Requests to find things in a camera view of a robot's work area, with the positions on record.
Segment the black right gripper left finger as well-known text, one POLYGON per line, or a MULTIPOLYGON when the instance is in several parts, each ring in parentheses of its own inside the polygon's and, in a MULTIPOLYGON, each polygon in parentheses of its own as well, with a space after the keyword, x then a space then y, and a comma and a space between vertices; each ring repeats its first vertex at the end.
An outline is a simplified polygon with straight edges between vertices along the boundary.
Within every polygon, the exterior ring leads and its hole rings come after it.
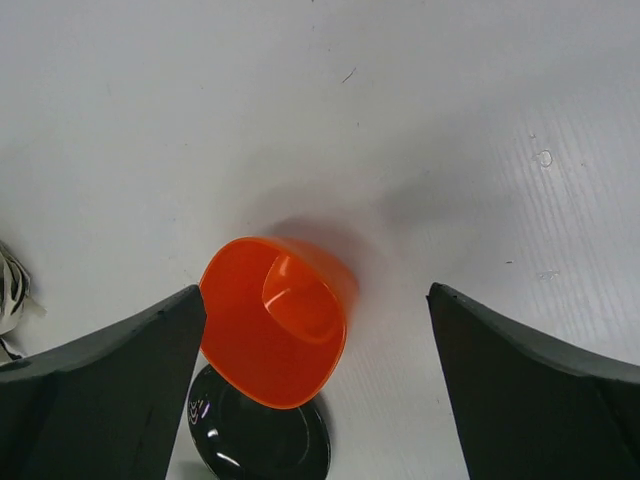
POLYGON ((205 319, 191 285, 2 366, 2 478, 165 478, 205 319))

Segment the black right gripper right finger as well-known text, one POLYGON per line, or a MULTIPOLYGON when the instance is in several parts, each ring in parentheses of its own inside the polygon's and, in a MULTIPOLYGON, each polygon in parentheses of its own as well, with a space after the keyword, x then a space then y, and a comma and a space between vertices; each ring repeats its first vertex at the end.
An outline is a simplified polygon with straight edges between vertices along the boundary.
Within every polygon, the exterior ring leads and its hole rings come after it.
POLYGON ((470 478, 638 478, 638 366, 444 284, 432 284, 427 301, 470 478))

